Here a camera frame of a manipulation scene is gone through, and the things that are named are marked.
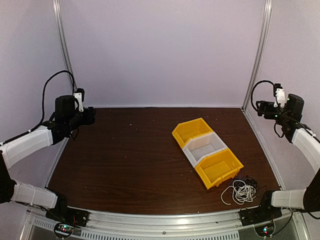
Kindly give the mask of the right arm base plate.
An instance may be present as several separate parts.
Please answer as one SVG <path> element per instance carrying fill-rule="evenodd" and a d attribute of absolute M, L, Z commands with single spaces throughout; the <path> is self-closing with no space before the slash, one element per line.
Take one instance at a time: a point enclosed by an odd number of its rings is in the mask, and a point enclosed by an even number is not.
<path fill-rule="evenodd" d="M 239 212 L 239 218 L 243 227 L 268 222 L 280 218 L 282 215 L 280 208 L 264 209 L 260 206 L 241 209 Z"/>

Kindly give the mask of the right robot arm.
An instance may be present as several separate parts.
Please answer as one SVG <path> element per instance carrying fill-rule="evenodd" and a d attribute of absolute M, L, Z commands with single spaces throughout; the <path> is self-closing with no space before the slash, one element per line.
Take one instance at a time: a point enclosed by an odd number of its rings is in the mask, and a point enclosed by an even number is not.
<path fill-rule="evenodd" d="M 303 189 L 268 190 L 263 194 L 261 206 L 256 210 L 259 220 L 268 220 L 276 209 L 287 208 L 309 214 L 320 211 L 320 140 L 305 124 L 301 123 L 304 100 L 290 93 L 284 107 L 278 101 L 260 100 L 255 102 L 259 117 L 274 120 L 281 126 L 283 136 L 295 146 L 312 166 L 315 175 L 310 184 Z"/>

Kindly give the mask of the white bin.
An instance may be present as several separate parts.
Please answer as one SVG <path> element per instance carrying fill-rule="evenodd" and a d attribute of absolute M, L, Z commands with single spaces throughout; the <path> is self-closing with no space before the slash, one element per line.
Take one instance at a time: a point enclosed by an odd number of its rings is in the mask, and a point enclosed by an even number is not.
<path fill-rule="evenodd" d="M 205 157 L 219 153 L 227 148 L 227 145 L 215 132 L 210 132 L 189 140 L 182 148 L 182 151 L 195 169 Z"/>

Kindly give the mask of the yellow bin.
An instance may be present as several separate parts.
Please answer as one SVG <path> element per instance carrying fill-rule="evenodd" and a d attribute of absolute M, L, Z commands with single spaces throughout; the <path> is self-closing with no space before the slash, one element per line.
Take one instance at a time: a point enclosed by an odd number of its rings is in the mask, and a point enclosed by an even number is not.
<path fill-rule="evenodd" d="M 244 167 L 229 149 L 204 157 L 195 167 L 205 188 L 218 187 L 228 179 L 233 179 Z"/>
<path fill-rule="evenodd" d="M 179 123 L 171 134 L 179 147 L 183 149 L 190 140 L 213 132 L 213 129 L 200 117 Z"/>

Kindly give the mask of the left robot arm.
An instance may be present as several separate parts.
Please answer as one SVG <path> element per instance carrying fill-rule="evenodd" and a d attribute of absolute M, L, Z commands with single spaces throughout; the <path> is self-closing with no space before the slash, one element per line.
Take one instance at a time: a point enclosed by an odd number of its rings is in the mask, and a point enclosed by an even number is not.
<path fill-rule="evenodd" d="M 0 202 L 17 202 L 30 206 L 52 209 L 61 222 L 72 218 L 72 211 L 66 207 L 66 199 L 46 188 L 40 188 L 11 178 L 9 169 L 31 154 L 56 145 L 81 126 L 90 126 L 96 121 L 94 107 L 83 106 L 81 92 L 63 95 L 55 99 L 55 110 L 49 120 L 41 121 L 35 129 L 30 129 L 0 144 Z"/>

